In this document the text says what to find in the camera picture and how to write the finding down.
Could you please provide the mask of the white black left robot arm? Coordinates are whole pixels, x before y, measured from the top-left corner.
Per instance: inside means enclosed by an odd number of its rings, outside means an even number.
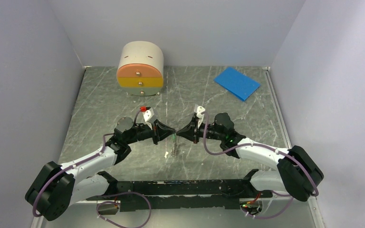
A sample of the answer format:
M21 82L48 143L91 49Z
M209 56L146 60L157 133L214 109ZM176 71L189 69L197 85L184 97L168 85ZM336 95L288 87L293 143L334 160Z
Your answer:
M50 161L42 167L25 195L33 216L52 221L78 201L95 196L110 200L125 192L126 188L104 170L123 161L131 144L147 139L158 144L175 132L159 120L145 124L130 117L119 119L114 132L103 136L103 145L96 151L62 164Z

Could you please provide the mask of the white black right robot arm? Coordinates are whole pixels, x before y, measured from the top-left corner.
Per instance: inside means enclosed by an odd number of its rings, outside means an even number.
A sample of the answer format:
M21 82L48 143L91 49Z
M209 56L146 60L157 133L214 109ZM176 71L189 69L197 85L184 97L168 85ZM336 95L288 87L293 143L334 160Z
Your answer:
M204 118L208 114L194 114L192 120L177 135L193 143L203 139L205 151L210 155L226 154L237 159L249 159L270 167L271 171L255 171L243 183L242 191L248 197L260 191L286 192L299 201L319 195L318 185L323 172L300 146L279 148L256 142L235 130L227 113L219 113L213 123Z

